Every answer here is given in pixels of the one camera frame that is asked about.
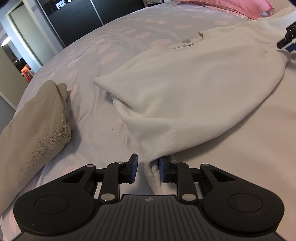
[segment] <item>black wardrobe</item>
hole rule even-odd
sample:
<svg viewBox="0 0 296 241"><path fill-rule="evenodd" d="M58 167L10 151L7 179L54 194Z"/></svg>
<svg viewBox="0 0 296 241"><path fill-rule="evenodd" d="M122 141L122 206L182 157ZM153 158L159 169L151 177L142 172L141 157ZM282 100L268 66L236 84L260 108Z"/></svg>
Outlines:
<svg viewBox="0 0 296 241"><path fill-rule="evenodd" d="M103 24L144 8L143 0L39 0L65 46Z"/></svg>

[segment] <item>orange object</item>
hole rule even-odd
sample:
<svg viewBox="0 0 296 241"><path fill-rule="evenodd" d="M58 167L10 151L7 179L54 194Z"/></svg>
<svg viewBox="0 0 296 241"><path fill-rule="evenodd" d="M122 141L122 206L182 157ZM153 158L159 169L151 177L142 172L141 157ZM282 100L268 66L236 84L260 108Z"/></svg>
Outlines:
<svg viewBox="0 0 296 241"><path fill-rule="evenodd" d="M33 74L29 65L26 65L25 67L23 67L21 72L22 72L22 75L27 79L28 82L30 82L32 80L34 74Z"/></svg>

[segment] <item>pink polka dot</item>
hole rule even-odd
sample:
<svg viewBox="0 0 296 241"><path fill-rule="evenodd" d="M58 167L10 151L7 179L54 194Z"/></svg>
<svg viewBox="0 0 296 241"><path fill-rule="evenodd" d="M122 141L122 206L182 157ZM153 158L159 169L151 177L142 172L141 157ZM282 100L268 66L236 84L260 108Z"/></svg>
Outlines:
<svg viewBox="0 0 296 241"><path fill-rule="evenodd" d="M17 232L17 224L15 221L15 217L13 215L13 209L10 210L9 212L9 224L10 224L10 228L11 230L16 233Z"/></svg>
<svg viewBox="0 0 296 241"><path fill-rule="evenodd" d="M47 76L47 79L50 80L50 79L52 79L54 76L55 76L55 72L54 72L54 73L51 73L49 76Z"/></svg>
<svg viewBox="0 0 296 241"><path fill-rule="evenodd" d="M71 99L74 98L76 91L77 91L77 87L78 87L78 85L75 84L75 85L72 85L71 87L68 88L68 91L70 91L70 98Z"/></svg>
<svg viewBox="0 0 296 241"><path fill-rule="evenodd" d="M102 46L99 47L98 53L103 53L105 50L111 47L111 44L103 44Z"/></svg>
<svg viewBox="0 0 296 241"><path fill-rule="evenodd" d="M71 68L74 64L76 64L76 62L79 60L79 58L72 60L70 63L68 63L67 67Z"/></svg>
<svg viewBox="0 0 296 241"><path fill-rule="evenodd" d="M79 118L79 114L76 113L76 112L74 112L74 113L73 113L73 121L74 121L74 122L77 122L78 118Z"/></svg>
<svg viewBox="0 0 296 241"><path fill-rule="evenodd" d="M36 185L34 185L34 183L29 182L24 188L23 191L24 193L33 190L36 187Z"/></svg>
<svg viewBox="0 0 296 241"><path fill-rule="evenodd" d="M126 127L126 124L123 122L123 120L120 118L120 116L118 116L118 122L119 122L122 126Z"/></svg>
<svg viewBox="0 0 296 241"><path fill-rule="evenodd" d="M178 29L184 29L184 28L190 28L192 25L190 24L178 24L176 25L176 28Z"/></svg>
<svg viewBox="0 0 296 241"><path fill-rule="evenodd" d="M151 35L150 32L145 32L145 33L142 33L142 34L139 34L135 37L135 39L142 39L142 38L145 38L147 36Z"/></svg>
<svg viewBox="0 0 296 241"><path fill-rule="evenodd" d="M73 59L74 58L74 54L73 55L70 55L69 57L68 57L68 60L69 59Z"/></svg>
<svg viewBox="0 0 296 241"><path fill-rule="evenodd" d="M192 16L192 18L205 18L205 16Z"/></svg>
<svg viewBox="0 0 296 241"><path fill-rule="evenodd" d="M104 42L105 40L104 39L100 39L98 42L96 42L95 44L100 44L102 42Z"/></svg>
<svg viewBox="0 0 296 241"><path fill-rule="evenodd" d="M105 64L107 62L109 62L110 60L114 59L116 56L118 56L119 52L113 52L110 54L107 54L102 60L101 60L101 64Z"/></svg>
<svg viewBox="0 0 296 241"><path fill-rule="evenodd" d="M232 15L222 15L222 17L224 17L224 18L234 18L234 16L232 16Z"/></svg>
<svg viewBox="0 0 296 241"><path fill-rule="evenodd" d="M166 23L166 21L159 20L157 23L158 23L158 24L165 24L165 23Z"/></svg>
<svg viewBox="0 0 296 241"><path fill-rule="evenodd" d="M214 23L218 24L218 25L228 25L229 24L229 22L226 22L226 21L215 21Z"/></svg>
<svg viewBox="0 0 296 241"><path fill-rule="evenodd" d="M161 47L161 46L166 46L169 45L171 43L172 40L170 39L157 39L155 41L153 41L150 46L152 48L157 48L157 47Z"/></svg>
<svg viewBox="0 0 296 241"><path fill-rule="evenodd" d="M35 86L32 92L34 92L37 88L39 88L39 86Z"/></svg>
<svg viewBox="0 0 296 241"><path fill-rule="evenodd" d="M203 11L203 13L214 13L215 11L213 11L213 10L205 10L205 11Z"/></svg>
<svg viewBox="0 0 296 241"><path fill-rule="evenodd" d="M55 65L55 63L57 63L57 60L55 60L55 61L52 62L51 67L52 67L53 65Z"/></svg>
<svg viewBox="0 0 296 241"><path fill-rule="evenodd" d="M127 28L127 27L122 27L122 28L120 28L120 29L115 30L115 32L123 31L123 30L125 30L126 28Z"/></svg>
<svg viewBox="0 0 296 241"><path fill-rule="evenodd" d="M62 172L62 176L66 175L72 171L75 171L76 169L77 169L76 166L69 166Z"/></svg>
<svg viewBox="0 0 296 241"><path fill-rule="evenodd" d="M67 55L69 56L69 55L71 55L71 54L74 54L75 53L75 51L74 50L72 50L71 52L69 52Z"/></svg>
<svg viewBox="0 0 296 241"><path fill-rule="evenodd" d="M66 77L65 77L65 80L71 80L73 79L73 77L76 75L76 73L78 72L78 69L70 72Z"/></svg>
<svg viewBox="0 0 296 241"><path fill-rule="evenodd" d="M130 29L130 30L124 32L124 34L131 34L131 33L136 32L136 31L137 30L135 28L133 28L133 29Z"/></svg>
<svg viewBox="0 0 296 241"><path fill-rule="evenodd" d="M186 11L191 11L191 12L199 12L199 9L185 9Z"/></svg>

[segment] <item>blue finger pad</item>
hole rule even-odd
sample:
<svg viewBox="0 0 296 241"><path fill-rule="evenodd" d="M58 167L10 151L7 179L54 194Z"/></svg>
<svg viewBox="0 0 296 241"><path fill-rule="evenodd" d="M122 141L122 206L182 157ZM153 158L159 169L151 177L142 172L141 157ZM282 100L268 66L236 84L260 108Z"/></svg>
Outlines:
<svg viewBox="0 0 296 241"><path fill-rule="evenodd" d="M165 166L164 166L162 157L158 159L158 169L160 172L160 179L164 183L165 182Z"/></svg>
<svg viewBox="0 0 296 241"><path fill-rule="evenodd" d="M133 183L135 182L135 179L136 179L137 169L138 169L138 155L136 156L133 162L133 165L131 167L131 179Z"/></svg>

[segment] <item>pink pillow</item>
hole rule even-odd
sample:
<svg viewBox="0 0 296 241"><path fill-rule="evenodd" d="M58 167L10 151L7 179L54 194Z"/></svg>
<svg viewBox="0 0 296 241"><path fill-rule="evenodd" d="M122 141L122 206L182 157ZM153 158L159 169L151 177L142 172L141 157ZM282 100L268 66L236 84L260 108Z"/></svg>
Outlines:
<svg viewBox="0 0 296 241"><path fill-rule="evenodd" d="M268 0L181 0L181 4L192 3L232 10L256 20L262 12L271 12L274 8Z"/></svg>

